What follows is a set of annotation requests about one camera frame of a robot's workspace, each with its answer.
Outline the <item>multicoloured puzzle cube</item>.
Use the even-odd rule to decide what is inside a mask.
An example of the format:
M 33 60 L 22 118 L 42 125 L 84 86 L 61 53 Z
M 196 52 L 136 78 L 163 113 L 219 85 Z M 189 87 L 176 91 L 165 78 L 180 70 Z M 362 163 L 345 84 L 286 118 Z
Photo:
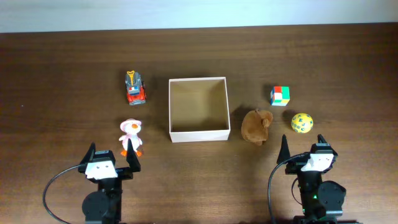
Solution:
M 286 106 L 290 101 L 290 88 L 288 86 L 274 86 L 270 92 L 272 106 Z

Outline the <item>brown plush toy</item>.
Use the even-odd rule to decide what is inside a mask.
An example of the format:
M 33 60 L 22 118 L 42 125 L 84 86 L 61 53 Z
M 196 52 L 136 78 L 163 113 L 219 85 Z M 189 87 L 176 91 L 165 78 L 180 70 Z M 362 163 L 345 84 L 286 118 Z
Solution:
M 245 141 L 261 146 L 268 140 L 269 126 L 273 114 L 267 110 L 255 109 L 246 114 L 241 125 L 241 135 Z

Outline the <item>red toy fire truck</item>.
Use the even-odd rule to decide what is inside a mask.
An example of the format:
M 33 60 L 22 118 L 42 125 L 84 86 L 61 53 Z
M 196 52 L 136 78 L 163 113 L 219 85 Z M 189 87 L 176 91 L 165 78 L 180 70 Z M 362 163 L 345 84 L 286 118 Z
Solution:
M 138 72 L 127 71 L 125 76 L 127 100 L 130 105 L 140 105 L 146 102 L 145 84 Z

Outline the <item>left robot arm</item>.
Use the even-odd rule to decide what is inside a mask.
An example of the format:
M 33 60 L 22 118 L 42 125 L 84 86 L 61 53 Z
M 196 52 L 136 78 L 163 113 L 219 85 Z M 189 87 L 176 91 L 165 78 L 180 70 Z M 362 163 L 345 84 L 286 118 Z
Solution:
M 82 203 L 85 223 L 119 223 L 121 221 L 122 182 L 131 180 L 133 173 L 141 170 L 132 142 L 127 142 L 127 167 L 115 167 L 112 151 L 97 151 L 92 143 L 81 160 L 78 172 L 98 185 L 98 189 L 87 195 Z

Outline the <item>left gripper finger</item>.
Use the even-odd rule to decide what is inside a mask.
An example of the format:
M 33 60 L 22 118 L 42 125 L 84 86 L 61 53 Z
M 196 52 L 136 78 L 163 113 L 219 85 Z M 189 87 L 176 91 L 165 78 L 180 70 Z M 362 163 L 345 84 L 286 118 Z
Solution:
M 85 156 L 84 156 L 83 159 L 81 160 L 80 165 L 82 165 L 82 164 L 87 164 L 87 163 L 91 162 L 92 159 L 93 159 L 93 156 L 94 156 L 95 152 L 96 152 L 96 145 L 95 145 L 95 143 L 93 142 L 93 143 L 91 143 L 91 145 L 90 145 L 90 147 L 89 147 L 87 153 L 85 154 Z
M 127 154 L 126 154 L 126 161 L 129 164 L 129 167 L 132 172 L 140 172 L 141 171 L 141 164 L 137 158 L 136 152 L 132 146 L 132 142 L 129 139 L 127 142 Z

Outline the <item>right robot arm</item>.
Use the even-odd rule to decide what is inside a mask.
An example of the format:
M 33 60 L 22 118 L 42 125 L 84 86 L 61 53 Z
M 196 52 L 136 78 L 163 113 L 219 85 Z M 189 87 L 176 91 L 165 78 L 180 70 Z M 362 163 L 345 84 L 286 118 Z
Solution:
M 285 165 L 287 175 L 296 175 L 302 216 L 295 216 L 297 224 L 337 223 L 343 214 L 346 189 L 331 180 L 322 180 L 322 175 L 333 168 L 338 153 L 319 134 L 318 142 L 308 152 L 290 155 L 287 137 L 282 136 L 281 148 L 277 158 L 278 165 Z

